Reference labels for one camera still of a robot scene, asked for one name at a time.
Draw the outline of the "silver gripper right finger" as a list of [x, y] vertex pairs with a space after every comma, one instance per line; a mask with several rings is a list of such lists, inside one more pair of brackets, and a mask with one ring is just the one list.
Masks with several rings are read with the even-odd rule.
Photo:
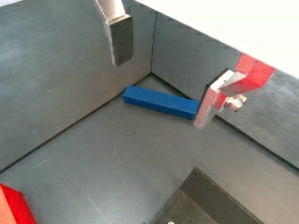
[[241, 53], [234, 69], [225, 69], [205, 86], [193, 126], [201, 129], [225, 108], [237, 111], [246, 101], [242, 94], [261, 88], [273, 73], [268, 64]]

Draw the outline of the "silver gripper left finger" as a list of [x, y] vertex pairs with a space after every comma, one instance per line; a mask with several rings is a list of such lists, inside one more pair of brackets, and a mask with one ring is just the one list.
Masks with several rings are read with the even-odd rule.
[[121, 0], [93, 0], [93, 3], [102, 18], [112, 64], [120, 66], [133, 56], [133, 18]]

